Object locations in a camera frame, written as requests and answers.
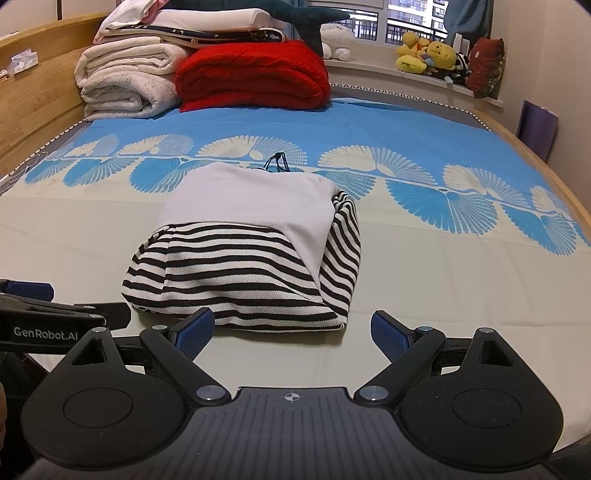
bedsheet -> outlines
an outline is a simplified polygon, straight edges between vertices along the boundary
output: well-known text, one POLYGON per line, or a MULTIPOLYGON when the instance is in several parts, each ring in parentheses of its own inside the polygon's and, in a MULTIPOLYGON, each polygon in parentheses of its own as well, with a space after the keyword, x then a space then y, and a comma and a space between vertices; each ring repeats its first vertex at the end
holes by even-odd
MULTIPOLYGON (((121 301, 137 246, 183 176, 214 161, 295 171, 356 199, 362 265, 344 333, 218 329, 199 356, 241 385, 344 385, 388 361, 369 320, 383 309, 448 336, 497 329, 556 396, 564 446, 591 430, 591 243, 537 171, 496 134, 353 99, 326 109, 171 111, 95 121, 0 197, 0 278, 48 281, 56 301, 121 301)), ((134 313, 117 335, 161 321, 134 313)), ((51 367, 59 359, 43 356, 51 367)))

metal screw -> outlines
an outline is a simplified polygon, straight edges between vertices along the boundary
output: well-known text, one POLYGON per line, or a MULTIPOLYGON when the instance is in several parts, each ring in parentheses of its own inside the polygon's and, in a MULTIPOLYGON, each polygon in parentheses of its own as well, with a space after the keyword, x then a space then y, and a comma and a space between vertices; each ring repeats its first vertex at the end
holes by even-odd
POLYGON ((368 385, 359 390, 359 396, 364 400, 379 401, 388 396, 388 390, 378 385, 368 385))
POLYGON ((196 394, 201 400, 219 400, 226 394, 226 390, 219 385, 204 385, 197 389, 196 394))

wooden bed frame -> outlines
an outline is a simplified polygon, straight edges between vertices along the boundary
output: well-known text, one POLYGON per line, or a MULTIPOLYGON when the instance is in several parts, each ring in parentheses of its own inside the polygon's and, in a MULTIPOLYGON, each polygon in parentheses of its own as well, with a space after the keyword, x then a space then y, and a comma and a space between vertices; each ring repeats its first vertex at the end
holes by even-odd
MULTIPOLYGON (((38 66, 0 83, 0 179, 83 119, 74 66, 105 17, 102 13, 61 20, 0 41, 2 68, 28 48, 39 55, 38 66)), ((482 111, 474 113, 542 174, 591 239, 591 215, 556 173, 499 122, 482 111)))

wooden headboard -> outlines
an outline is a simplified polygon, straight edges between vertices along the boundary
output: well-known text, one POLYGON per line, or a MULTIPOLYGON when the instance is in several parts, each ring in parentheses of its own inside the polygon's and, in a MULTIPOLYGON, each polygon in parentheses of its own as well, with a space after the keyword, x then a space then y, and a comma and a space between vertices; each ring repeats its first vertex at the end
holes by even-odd
POLYGON ((74 66, 104 14, 53 22, 0 41, 0 67, 28 48, 39 65, 0 83, 0 178, 83 118, 74 66))

red blanket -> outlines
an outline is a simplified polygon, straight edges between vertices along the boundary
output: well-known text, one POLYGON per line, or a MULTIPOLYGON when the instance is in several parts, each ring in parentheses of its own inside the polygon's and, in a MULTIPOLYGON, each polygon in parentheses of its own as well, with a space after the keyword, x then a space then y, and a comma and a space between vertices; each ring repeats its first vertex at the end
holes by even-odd
POLYGON ((175 84, 182 112, 236 105, 302 110, 330 98, 324 61, 298 40, 202 48, 181 65, 175 84))

